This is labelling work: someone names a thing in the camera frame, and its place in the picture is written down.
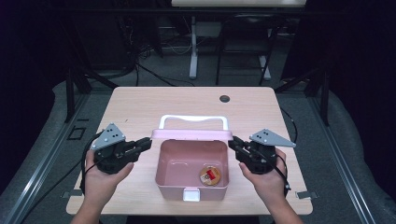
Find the box handle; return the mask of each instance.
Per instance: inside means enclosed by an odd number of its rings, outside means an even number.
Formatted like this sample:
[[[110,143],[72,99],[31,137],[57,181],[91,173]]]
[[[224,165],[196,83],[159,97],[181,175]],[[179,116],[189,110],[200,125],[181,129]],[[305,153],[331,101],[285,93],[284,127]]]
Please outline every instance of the box handle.
[[[203,121],[208,119],[221,119],[223,130],[228,131],[228,120],[223,116],[188,116],[188,115],[163,115],[160,120],[159,129],[163,129],[167,119],[184,119],[186,121]]]
[[[184,202],[199,202],[201,200],[201,193],[198,188],[184,188],[183,201]]]

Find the white handle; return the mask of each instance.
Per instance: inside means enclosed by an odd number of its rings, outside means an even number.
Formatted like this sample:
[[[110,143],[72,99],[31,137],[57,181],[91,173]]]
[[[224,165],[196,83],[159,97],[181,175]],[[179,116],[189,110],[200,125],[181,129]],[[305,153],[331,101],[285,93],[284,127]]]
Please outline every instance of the white handle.
[[[208,119],[221,119],[223,123],[223,130],[228,131],[228,120],[223,116],[186,116],[186,115],[164,115],[160,120],[159,129],[163,129],[167,119],[184,119],[187,121],[203,121]]]

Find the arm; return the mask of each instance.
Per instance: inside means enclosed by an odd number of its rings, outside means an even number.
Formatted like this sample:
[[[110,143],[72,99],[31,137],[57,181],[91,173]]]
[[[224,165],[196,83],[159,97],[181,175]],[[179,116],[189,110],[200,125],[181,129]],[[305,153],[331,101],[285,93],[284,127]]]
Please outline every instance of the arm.
[[[86,163],[87,170],[94,165],[92,150],[87,152]],[[71,223],[97,224],[103,208],[110,201],[117,185],[131,173],[133,168],[134,164],[130,162],[117,174],[108,175],[98,170],[96,166],[92,167],[85,176],[84,201]]]
[[[276,154],[286,160],[286,154],[281,150],[276,149]],[[254,175],[244,163],[239,163],[239,166],[244,177],[253,184],[276,224],[303,223],[286,200],[283,192],[285,183],[275,170],[265,175]],[[277,158],[276,166],[285,174],[285,165],[280,158]]]

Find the black chair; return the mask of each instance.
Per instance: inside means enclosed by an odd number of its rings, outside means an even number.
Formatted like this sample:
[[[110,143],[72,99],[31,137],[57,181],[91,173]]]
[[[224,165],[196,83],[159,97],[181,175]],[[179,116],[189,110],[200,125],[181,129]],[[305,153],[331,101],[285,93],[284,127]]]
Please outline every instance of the black chair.
[[[238,14],[226,20],[219,33],[218,68],[216,85],[219,85],[220,68],[242,68],[243,66],[221,66],[221,57],[225,54],[253,54],[265,57],[265,64],[244,68],[261,69],[260,84],[271,58],[272,49],[279,29],[285,19],[277,15]]]

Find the wooden tabletop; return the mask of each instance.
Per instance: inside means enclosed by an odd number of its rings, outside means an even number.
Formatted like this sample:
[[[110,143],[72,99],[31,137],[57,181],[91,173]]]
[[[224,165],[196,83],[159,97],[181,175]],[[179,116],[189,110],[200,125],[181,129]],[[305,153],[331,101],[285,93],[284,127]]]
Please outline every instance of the wooden tabletop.
[[[223,103],[221,95],[230,97]],[[229,122],[233,135],[248,141],[248,137],[264,128],[289,139],[289,135],[276,100],[270,88],[246,87],[120,87],[116,88],[108,103],[98,132],[114,122],[126,135],[126,141],[151,137],[159,128],[165,114],[194,116],[223,116]],[[167,122],[167,128],[221,130],[221,121]],[[140,155],[134,169],[117,188],[106,205],[103,214],[120,215],[267,215],[267,208],[252,184],[246,180],[235,159],[235,152],[228,150],[230,183],[222,201],[182,202],[167,201],[155,182],[160,146],[163,140],[153,139],[151,149]],[[289,182],[292,191],[288,201],[297,214],[312,212],[312,203],[295,196],[295,191],[306,191],[304,179],[293,148],[279,147],[287,154]],[[75,189],[79,188],[78,179]],[[75,214],[83,196],[72,196],[66,207]]]
[[[306,0],[172,0],[173,7],[304,7]]]

